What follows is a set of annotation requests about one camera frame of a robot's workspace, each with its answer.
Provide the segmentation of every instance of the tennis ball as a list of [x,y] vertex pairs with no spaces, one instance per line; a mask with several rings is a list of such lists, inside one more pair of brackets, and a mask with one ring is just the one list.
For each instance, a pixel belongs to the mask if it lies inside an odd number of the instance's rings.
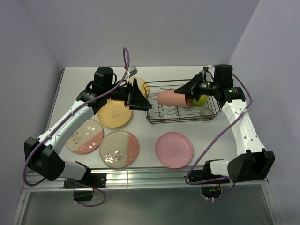
[[194,105],[203,105],[207,101],[207,95],[201,95],[199,101],[193,100]]

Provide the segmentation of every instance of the yellow plate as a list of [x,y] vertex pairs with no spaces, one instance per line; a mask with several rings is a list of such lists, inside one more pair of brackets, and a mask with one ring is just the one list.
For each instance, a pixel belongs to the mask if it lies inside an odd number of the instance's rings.
[[99,121],[108,128],[123,126],[131,117],[131,110],[124,106],[124,102],[107,100],[98,112]]
[[141,78],[139,78],[139,77],[134,77],[134,76],[133,76],[133,77],[130,77],[129,81],[130,81],[131,83],[133,83],[133,79],[136,79],[137,85],[139,86],[139,89],[140,89],[141,93],[142,93],[144,96],[146,96],[146,94],[149,93],[149,85],[148,85],[148,84],[145,84],[146,81],[143,80],[143,79],[141,79]]

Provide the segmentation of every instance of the wire dish rack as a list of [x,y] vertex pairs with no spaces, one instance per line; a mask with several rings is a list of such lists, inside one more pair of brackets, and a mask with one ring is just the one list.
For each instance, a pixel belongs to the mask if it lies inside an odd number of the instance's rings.
[[[220,105],[211,96],[208,96],[206,103],[203,105],[193,105],[190,103],[189,107],[175,107],[158,104],[158,93],[165,90],[177,89],[188,81],[190,80],[152,81],[144,83],[145,96],[152,105],[152,109],[146,111],[146,118],[150,124],[212,120],[220,114]],[[212,109],[212,115],[200,115],[201,110],[207,106]]]

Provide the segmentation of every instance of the white tabletop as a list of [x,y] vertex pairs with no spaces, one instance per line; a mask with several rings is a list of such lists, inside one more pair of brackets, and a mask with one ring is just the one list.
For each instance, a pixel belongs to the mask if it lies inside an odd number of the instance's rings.
[[[120,79],[124,74],[123,67],[112,67]],[[50,127],[71,107],[78,94],[84,90],[87,83],[94,78],[96,67],[66,68],[61,80],[57,99],[54,104],[50,120]],[[200,72],[202,67],[138,67],[136,77],[146,81],[190,79]],[[177,131],[187,136],[193,144],[194,154],[188,165],[192,165],[207,145],[229,125],[226,116],[221,112],[216,118],[209,121],[175,122],[164,124],[150,124],[145,112],[133,111],[130,122],[118,129],[106,128],[105,135],[114,130],[129,131],[136,136],[140,144],[140,152],[136,160],[127,168],[162,167],[155,155],[155,143],[164,133]],[[233,133],[227,131],[208,151],[198,165],[206,160],[231,160],[237,156],[237,148]],[[68,161],[79,161],[90,168],[108,168],[100,159],[98,148],[88,154],[78,155],[63,147],[60,157]]]

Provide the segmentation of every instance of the cup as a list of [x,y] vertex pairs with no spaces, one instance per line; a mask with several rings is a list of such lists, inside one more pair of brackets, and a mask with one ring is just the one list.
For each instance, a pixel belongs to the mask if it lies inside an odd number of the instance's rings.
[[174,93],[174,90],[166,90],[157,94],[159,105],[188,107],[189,100],[185,95]]

